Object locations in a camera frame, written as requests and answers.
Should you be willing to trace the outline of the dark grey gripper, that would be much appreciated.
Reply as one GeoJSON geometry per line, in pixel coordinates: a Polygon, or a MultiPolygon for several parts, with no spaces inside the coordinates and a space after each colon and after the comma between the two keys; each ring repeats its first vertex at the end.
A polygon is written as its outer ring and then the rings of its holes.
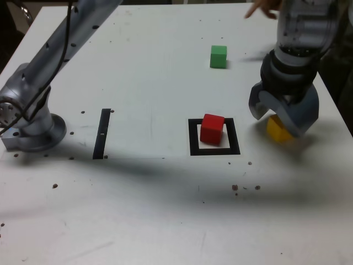
{"type": "Polygon", "coordinates": [[[293,137],[301,137],[318,119],[319,97],[311,83],[259,82],[251,89],[249,109],[255,119],[273,110],[293,137]]]}

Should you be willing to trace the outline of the person's hand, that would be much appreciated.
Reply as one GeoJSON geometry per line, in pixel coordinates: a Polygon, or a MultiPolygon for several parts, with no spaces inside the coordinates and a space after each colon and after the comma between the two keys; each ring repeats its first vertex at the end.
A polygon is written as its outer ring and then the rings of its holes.
{"type": "Polygon", "coordinates": [[[277,19],[277,15],[272,11],[279,11],[282,6],[282,0],[256,0],[252,3],[244,18],[250,18],[253,13],[259,9],[269,19],[277,19]]]}

